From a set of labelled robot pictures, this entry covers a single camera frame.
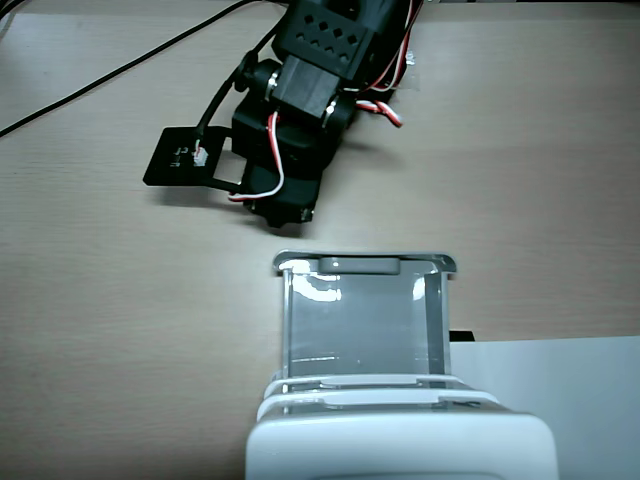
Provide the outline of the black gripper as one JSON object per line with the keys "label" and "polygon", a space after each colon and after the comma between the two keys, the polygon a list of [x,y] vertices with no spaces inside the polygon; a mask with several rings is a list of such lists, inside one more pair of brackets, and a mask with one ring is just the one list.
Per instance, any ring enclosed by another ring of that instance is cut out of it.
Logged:
{"label": "black gripper", "polygon": [[243,202],[271,228],[309,223],[324,170],[354,113],[355,100],[336,95],[321,121],[310,124],[247,96],[232,117],[232,151],[246,160],[246,167],[241,192],[231,200]]}

